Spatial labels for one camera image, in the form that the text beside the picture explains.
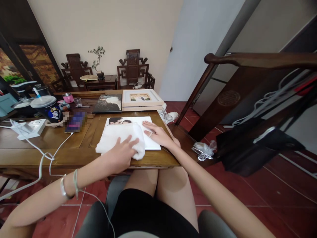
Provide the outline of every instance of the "smartphone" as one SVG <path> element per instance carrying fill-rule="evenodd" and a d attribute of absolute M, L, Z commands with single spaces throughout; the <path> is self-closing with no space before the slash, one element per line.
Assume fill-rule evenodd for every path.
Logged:
<path fill-rule="evenodd" d="M 66 126 L 65 133 L 80 132 L 87 119 L 86 112 L 76 112 Z"/>

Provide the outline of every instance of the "woman's left hand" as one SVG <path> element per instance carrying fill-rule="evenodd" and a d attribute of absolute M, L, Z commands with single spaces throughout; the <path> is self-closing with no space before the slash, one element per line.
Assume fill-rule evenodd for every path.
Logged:
<path fill-rule="evenodd" d="M 130 141 L 131 135 L 128 136 L 122 143 L 121 138 L 117 139 L 116 145 L 104 155 L 100 156 L 100 159 L 107 162 L 107 166 L 113 174 L 121 173 L 129 168 L 132 156 L 135 155 L 136 150 L 132 148 L 135 144 L 139 143 L 139 139 Z"/>

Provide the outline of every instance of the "black bag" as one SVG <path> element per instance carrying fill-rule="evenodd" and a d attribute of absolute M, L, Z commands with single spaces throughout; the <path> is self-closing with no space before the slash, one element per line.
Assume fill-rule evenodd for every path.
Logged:
<path fill-rule="evenodd" d="M 285 134 L 290 126 L 303 114 L 303 112 L 310 107 L 312 101 L 317 95 L 317 85 L 301 99 L 294 102 L 296 110 L 285 117 L 271 132 L 266 134 L 262 139 L 254 143 L 253 139 L 247 139 L 244 143 L 239 143 L 239 146 L 227 153 L 221 153 L 220 161 L 225 167 L 226 171 L 239 174 L 243 177 L 248 177 L 262 168 L 268 161 L 275 157 L 278 153 L 284 150 L 303 150 L 305 147 L 293 137 Z M 224 151 L 225 147 L 237 138 L 251 131 L 256 126 L 260 125 L 264 119 L 261 119 L 263 114 L 256 118 L 251 118 L 243 124 L 235 126 L 231 131 L 224 132 L 216 137 L 218 152 Z M 280 128 L 291 118 L 284 131 Z"/>

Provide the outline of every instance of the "white cloth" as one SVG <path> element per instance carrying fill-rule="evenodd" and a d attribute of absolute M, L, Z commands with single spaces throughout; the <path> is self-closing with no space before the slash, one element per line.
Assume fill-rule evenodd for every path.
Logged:
<path fill-rule="evenodd" d="M 131 140 L 135 140 L 137 138 L 140 140 L 139 143 L 132 147 L 137 151 L 132 158 L 136 160 L 142 159 L 145 155 L 145 143 L 142 129 L 137 123 L 105 126 L 100 141 L 96 147 L 96 153 L 101 153 L 101 155 L 103 155 L 116 145 L 118 137 L 121 138 L 122 142 L 129 135 L 132 135 Z"/>

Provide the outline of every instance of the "silver bracelet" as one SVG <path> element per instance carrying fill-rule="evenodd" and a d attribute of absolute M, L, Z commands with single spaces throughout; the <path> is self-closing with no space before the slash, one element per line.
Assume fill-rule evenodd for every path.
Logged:
<path fill-rule="evenodd" d="M 64 186 L 64 177 L 62 177 L 62 179 L 60 180 L 60 191 L 62 192 L 62 195 L 64 197 L 67 197 L 67 199 L 72 199 L 75 195 L 73 195 L 72 197 L 68 196 L 66 191 L 65 191 L 65 186 Z"/>

